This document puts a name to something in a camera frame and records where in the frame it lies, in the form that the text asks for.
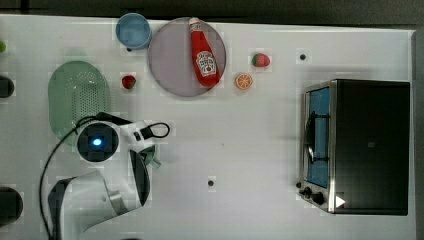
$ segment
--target small red object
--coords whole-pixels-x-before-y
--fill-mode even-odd
[[[191,32],[191,57],[197,80],[205,87],[213,87],[219,82],[219,70],[215,56],[201,30],[198,18],[189,20]]]
[[[131,75],[127,75],[122,78],[122,86],[124,86],[126,89],[133,88],[136,82],[137,80],[135,80],[135,77]]]
[[[255,67],[266,67],[271,63],[269,57],[263,53],[255,54],[252,58],[252,64]]]

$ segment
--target table surface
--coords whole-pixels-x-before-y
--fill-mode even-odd
[[[211,23],[227,48],[223,79],[202,96],[182,98],[154,81],[147,50],[128,53],[119,43],[117,20],[0,16],[0,39],[8,46],[0,74],[16,84],[15,94],[0,101],[0,183],[24,200],[23,215],[0,228],[0,239],[46,239],[38,180],[58,141],[49,126],[47,86],[71,60],[87,61],[106,77],[115,114],[172,126],[159,141],[162,166],[150,170],[147,206],[95,226],[83,239],[415,239],[412,142],[408,216],[327,214],[301,200],[294,186],[303,89],[334,78],[411,81],[413,31]],[[166,21],[150,23],[154,34]],[[271,56],[270,67],[251,66],[257,51]],[[234,86],[240,72],[254,79],[245,92]],[[130,92],[120,83],[126,73],[138,79]],[[44,192],[90,171],[64,146]]]

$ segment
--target blue light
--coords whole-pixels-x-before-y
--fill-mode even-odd
[[[93,145],[94,146],[100,146],[100,145],[102,145],[102,140],[99,139],[99,138],[94,139],[93,140]]]

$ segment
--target green colander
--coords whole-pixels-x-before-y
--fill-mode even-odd
[[[99,112],[110,112],[106,79],[93,65],[72,61],[60,66],[49,82],[49,120],[54,134],[62,139],[77,121]],[[76,134],[66,143],[73,145]]]

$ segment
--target orange slice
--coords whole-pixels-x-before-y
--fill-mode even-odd
[[[252,77],[247,73],[242,73],[236,77],[236,86],[241,90],[248,89],[253,83]]]

